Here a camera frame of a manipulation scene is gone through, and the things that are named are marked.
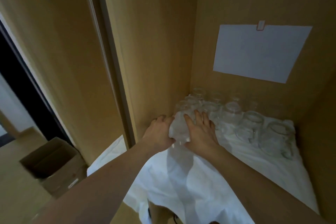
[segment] white paper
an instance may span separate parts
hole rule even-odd
[[[213,70],[286,83],[311,26],[221,25]]]

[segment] cardboard box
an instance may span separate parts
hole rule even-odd
[[[53,138],[20,160],[30,174],[55,198],[86,177],[80,153],[60,138]]]

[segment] white cloth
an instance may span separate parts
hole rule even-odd
[[[270,157],[230,132],[217,137],[234,156],[319,212],[312,184],[295,145],[294,159],[288,160]],[[120,137],[89,167],[88,175],[125,151]],[[148,200],[169,208],[183,223],[254,223],[216,169],[178,144],[150,158],[124,198],[124,202],[139,213],[143,224],[151,223]]]

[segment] cabinet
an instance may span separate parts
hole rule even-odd
[[[131,146],[150,121],[201,86],[253,97],[292,119],[322,215],[336,221],[336,0],[1,0],[54,109],[87,162],[117,135]],[[313,26],[286,84],[212,71],[219,25]]]

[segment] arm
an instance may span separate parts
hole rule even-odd
[[[153,120],[139,143],[49,205],[34,223],[110,223],[143,165],[174,143],[168,137],[173,119],[162,115]]]
[[[256,224],[327,223],[312,209],[219,145],[208,115],[195,111],[196,124],[185,115],[190,142],[185,146],[208,160],[228,182]]]

